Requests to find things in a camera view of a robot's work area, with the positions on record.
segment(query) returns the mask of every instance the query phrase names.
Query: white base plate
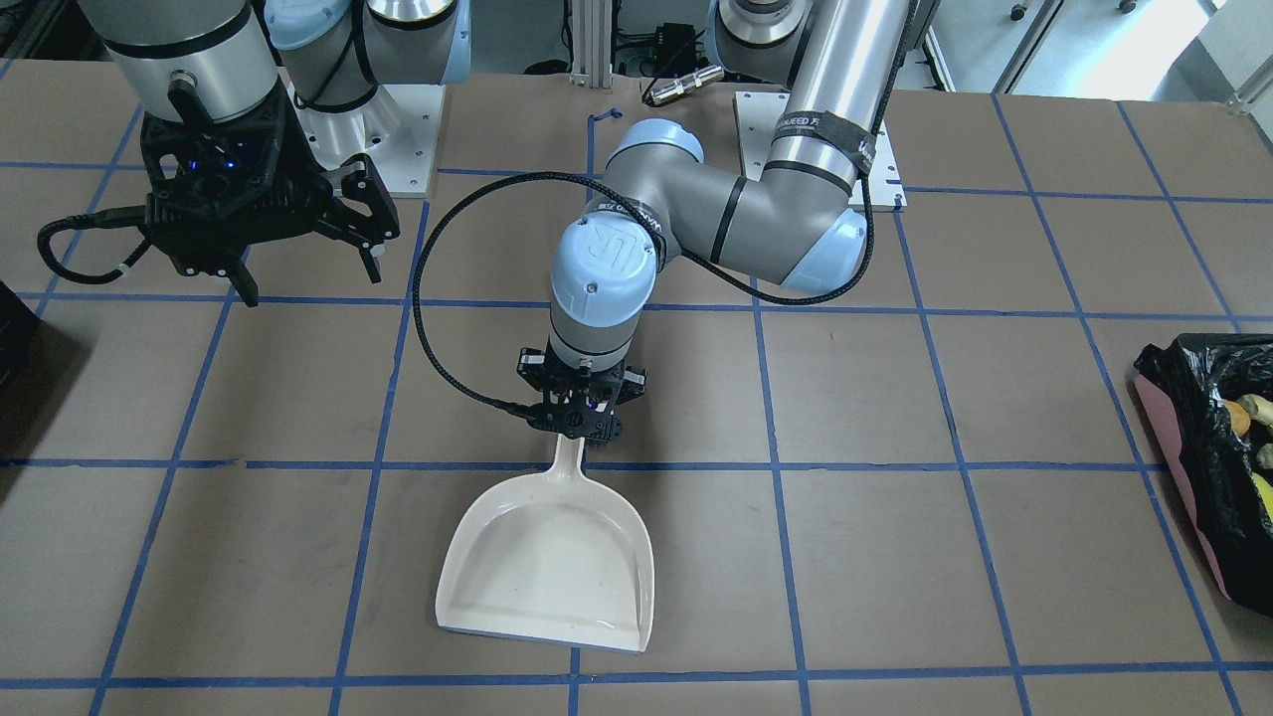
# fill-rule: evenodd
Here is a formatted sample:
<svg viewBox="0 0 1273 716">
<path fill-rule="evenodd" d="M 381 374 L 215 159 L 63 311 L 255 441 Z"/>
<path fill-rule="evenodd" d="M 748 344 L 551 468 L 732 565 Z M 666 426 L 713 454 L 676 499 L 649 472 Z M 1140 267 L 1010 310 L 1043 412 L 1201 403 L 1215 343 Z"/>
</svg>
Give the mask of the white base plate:
<svg viewBox="0 0 1273 716">
<path fill-rule="evenodd" d="M 747 178 L 760 178 L 760 171 L 769 157 L 769 145 L 774 140 L 774 125 L 787 110 L 785 92 L 736 92 L 733 94 L 735 117 L 738 121 L 738 154 L 742 157 L 742 172 Z M 900 201 L 906 205 L 906 191 L 901 187 L 901 172 L 892 154 L 892 141 L 889 139 L 889 126 L 880 129 L 876 140 L 876 162 L 871 169 L 871 204 L 873 209 L 891 210 Z M 862 208 L 861 181 L 853 185 L 853 197 L 849 206 Z"/>
<path fill-rule="evenodd" d="M 428 195 L 429 180 L 433 176 L 447 90 L 437 84 L 387 84 L 384 89 L 397 103 L 404 126 L 384 136 L 379 144 L 367 144 L 365 152 L 376 162 L 376 169 L 381 173 L 390 195 L 400 199 L 423 199 Z M 300 111 L 298 115 L 307 135 L 328 135 L 316 131 L 313 126 L 316 112 Z M 328 169 L 339 167 L 348 158 L 332 162 L 332 158 L 323 155 L 320 147 L 311 147 L 318 162 Z"/>
</svg>

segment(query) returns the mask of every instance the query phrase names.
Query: white dustpan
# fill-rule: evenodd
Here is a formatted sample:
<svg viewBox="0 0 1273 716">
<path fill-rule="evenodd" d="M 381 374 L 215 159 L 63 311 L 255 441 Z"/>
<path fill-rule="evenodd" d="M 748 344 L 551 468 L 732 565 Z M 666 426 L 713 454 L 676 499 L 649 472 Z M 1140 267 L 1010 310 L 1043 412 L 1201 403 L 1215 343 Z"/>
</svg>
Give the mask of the white dustpan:
<svg viewBox="0 0 1273 716">
<path fill-rule="evenodd" d="M 645 651 L 654 550 L 636 510 L 583 475 L 583 438 L 552 466 L 488 489 L 442 566 L 438 626 L 458 632 Z"/>
</svg>

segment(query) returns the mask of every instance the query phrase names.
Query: black object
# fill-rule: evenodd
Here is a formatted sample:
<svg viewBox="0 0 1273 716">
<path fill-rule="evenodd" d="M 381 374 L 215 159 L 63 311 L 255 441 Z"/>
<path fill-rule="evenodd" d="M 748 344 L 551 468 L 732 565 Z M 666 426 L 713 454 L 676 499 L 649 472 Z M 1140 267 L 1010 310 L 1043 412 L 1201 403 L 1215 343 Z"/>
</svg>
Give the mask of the black object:
<svg viewBox="0 0 1273 716">
<path fill-rule="evenodd" d="M 594 373 L 572 368 L 552 348 L 523 348 L 517 359 L 517 375 L 540 391 L 542 401 L 526 410 L 526 422 L 535 429 L 561 433 L 568 438 L 586 437 L 610 442 L 624 432 L 615 406 L 645 394 L 645 371 L 628 368 L 620 361 Z"/>
<path fill-rule="evenodd" d="M 27 348 L 39 319 L 20 298 L 0 283 L 0 391 L 9 383 L 27 358 Z"/>
<path fill-rule="evenodd" d="M 698 69 L 699 52 L 694 46 L 698 36 L 694 25 L 684 23 L 663 23 L 654 28 L 654 66 L 659 68 L 656 76 L 675 78 Z"/>
<path fill-rule="evenodd" d="M 136 226 L 145 241 L 123 261 L 131 266 L 154 246 L 168 255 L 177 273 L 229 279 L 239 298 L 257 304 L 256 280 L 243 264 L 253 243 L 309 232 L 342 241 L 358 250 L 372 283 L 381 273 L 376 247 L 400 233 L 397 209 L 367 154 L 350 157 L 326 172 L 314 161 L 281 80 L 246 115 L 211 124 L 195 87 L 176 79 L 168 97 L 185 124 L 146 115 L 141 125 L 141 157 L 150 180 L 144 208 L 111 209 L 53 222 L 39 232 L 45 264 L 76 283 L 109 283 L 121 270 L 78 274 L 57 261 L 50 241 L 66 229 Z M 176 162 L 173 172 L 165 164 Z M 335 196 L 332 181 L 369 214 Z"/>
<path fill-rule="evenodd" d="M 1251 455 L 1273 436 L 1256 423 L 1237 437 L 1221 403 L 1273 395 L 1273 335 L 1184 334 L 1167 349 L 1144 347 L 1136 368 L 1175 406 L 1195 527 L 1216 553 L 1225 591 L 1273 617 L 1273 524 L 1250 478 Z"/>
</svg>

